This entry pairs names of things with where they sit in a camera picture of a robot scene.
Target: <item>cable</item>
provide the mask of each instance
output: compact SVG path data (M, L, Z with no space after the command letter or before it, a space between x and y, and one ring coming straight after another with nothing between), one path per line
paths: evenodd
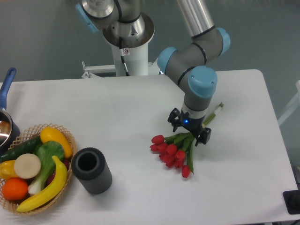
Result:
M291 225L295 225L295 224L297 224L298 222L300 222L300 219L294 221L293 223L291 223Z
M123 40L123 38L119 37L119 49L120 49L120 53L121 53L121 61L122 61L123 65L124 65L126 76L130 76L129 72L128 72L127 65L126 65L126 62L125 62L125 59L124 59L124 51L122 49L122 40Z

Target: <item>yellow bell pepper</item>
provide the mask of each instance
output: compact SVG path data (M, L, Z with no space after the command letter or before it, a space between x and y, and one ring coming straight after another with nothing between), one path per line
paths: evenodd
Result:
M45 127L40 134L42 143L48 141L55 141L62 145L64 149L64 157L70 158L73 155L72 147L67 138L58 130L53 127Z
M9 180L11 178L17 178L18 175L14 170L15 160L5 161L0 164L0 178Z

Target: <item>pot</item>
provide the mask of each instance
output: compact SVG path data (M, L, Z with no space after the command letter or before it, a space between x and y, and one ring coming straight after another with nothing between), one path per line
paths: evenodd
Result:
M7 95L16 74L15 68L10 68L0 89L0 156L5 153L13 141L20 135L18 126L6 112Z

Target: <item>blue pot handle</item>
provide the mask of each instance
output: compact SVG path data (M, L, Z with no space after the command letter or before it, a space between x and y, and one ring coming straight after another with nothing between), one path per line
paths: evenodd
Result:
M16 68L10 68L6 74L4 82L0 89L0 109L6 109L6 98L8 95L8 90L10 88L11 83L14 80L15 74L17 70Z

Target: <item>tulip bouquet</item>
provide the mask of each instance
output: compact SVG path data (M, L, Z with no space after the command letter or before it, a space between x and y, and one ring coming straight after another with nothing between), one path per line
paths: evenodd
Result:
M219 112L224 104L220 103L218 108L207 117L202 126L206 127ZM182 177L188 178L191 173L194 173L193 167L193 143L194 136L192 133L179 133L170 137L157 135L152 138L151 151L159 153L159 158L169 168L181 168Z

